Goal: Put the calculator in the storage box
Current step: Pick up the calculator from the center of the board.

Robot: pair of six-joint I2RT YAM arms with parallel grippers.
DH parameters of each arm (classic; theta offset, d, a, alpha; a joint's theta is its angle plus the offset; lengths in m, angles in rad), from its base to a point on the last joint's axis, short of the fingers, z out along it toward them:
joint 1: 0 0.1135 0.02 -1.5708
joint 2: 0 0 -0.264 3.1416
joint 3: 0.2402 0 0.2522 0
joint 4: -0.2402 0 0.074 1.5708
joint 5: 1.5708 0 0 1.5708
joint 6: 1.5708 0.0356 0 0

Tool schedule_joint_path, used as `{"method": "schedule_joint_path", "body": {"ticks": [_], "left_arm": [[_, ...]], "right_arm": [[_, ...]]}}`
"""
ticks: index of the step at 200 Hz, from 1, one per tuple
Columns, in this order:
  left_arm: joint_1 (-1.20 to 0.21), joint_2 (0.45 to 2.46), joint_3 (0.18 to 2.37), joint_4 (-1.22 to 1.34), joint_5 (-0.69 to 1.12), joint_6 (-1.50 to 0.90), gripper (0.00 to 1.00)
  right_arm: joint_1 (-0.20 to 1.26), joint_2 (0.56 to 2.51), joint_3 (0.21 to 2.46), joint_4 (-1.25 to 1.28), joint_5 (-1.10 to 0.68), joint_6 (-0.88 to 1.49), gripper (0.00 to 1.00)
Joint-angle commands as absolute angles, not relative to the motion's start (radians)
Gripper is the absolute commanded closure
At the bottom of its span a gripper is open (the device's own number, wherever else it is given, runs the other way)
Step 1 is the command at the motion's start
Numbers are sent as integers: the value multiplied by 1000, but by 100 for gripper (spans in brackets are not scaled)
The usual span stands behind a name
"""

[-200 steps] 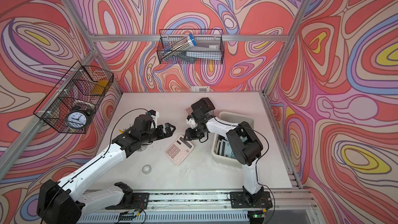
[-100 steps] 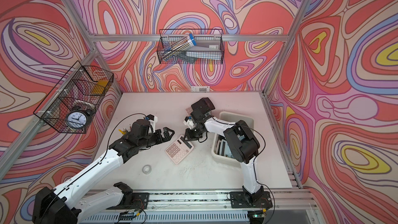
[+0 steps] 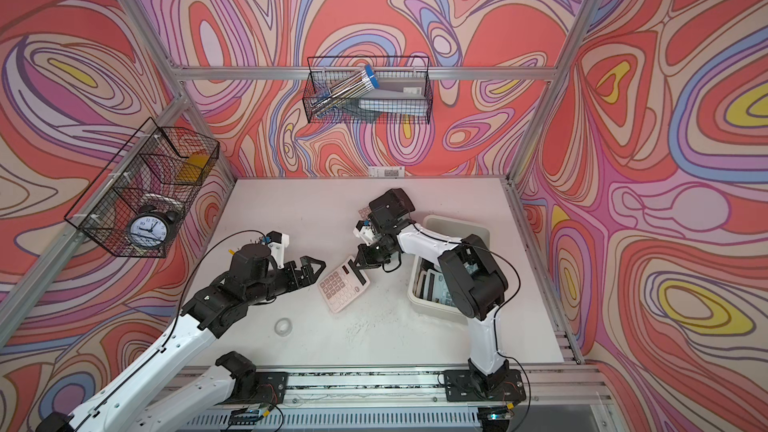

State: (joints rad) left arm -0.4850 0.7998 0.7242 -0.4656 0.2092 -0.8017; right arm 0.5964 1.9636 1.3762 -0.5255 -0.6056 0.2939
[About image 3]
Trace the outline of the white pink-keyed calculator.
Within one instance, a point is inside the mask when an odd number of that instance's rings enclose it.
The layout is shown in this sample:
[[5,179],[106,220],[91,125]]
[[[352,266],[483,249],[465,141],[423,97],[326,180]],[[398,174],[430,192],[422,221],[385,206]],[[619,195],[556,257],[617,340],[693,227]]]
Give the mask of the white pink-keyed calculator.
[[323,273],[317,286],[332,313],[338,313],[361,296],[371,285],[366,272],[349,256],[336,269]]

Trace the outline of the light blue calculator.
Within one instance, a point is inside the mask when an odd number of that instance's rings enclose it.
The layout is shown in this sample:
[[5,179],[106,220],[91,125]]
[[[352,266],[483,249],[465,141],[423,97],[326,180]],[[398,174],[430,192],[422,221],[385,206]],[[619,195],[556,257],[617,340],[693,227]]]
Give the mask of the light blue calculator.
[[423,271],[417,288],[417,297],[448,307],[456,307],[444,275],[436,270]]

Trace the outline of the white plastic storage box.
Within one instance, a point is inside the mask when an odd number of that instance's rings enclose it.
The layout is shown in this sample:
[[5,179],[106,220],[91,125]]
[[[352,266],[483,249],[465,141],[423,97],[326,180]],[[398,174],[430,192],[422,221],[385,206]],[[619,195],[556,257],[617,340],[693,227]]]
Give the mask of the white plastic storage box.
[[[484,226],[439,215],[428,215],[419,224],[420,229],[425,229],[430,235],[438,234],[463,239],[470,234],[479,236],[486,245],[491,244],[491,232]],[[431,316],[437,319],[447,320],[458,324],[465,324],[467,318],[452,305],[442,302],[434,302],[423,298],[429,286],[429,271],[433,266],[428,266],[417,257],[411,266],[411,275],[407,288],[407,298],[412,308],[419,314]]]

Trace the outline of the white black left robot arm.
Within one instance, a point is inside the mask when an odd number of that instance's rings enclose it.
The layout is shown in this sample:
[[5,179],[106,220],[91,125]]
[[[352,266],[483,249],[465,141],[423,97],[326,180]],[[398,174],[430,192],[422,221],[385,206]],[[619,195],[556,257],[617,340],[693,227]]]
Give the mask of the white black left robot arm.
[[161,336],[116,379],[70,413],[52,412],[40,431],[177,431],[223,403],[277,404],[283,373],[262,373],[244,355],[219,357],[200,377],[156,396],[197,355],[256,306],[316,283],[320,259],[284,258],[287,236],[272,231],[232,255],[229,268],[183,304]]

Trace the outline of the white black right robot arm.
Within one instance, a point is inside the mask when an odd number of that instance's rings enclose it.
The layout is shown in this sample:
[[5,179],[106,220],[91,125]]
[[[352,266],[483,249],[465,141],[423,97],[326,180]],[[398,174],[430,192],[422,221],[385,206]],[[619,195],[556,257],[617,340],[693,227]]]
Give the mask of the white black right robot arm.
[[510,371],[496,344],[494,314],[504,303],[508,281],[481,237],[451,237],[426,229],[411,218],[415,207],[401,188],[372,200],[355,236],[362,241],[353,260],[355,271],[382,269],[394,255],[414,255],[439,268],[470,335],[470,389],[487,398]]

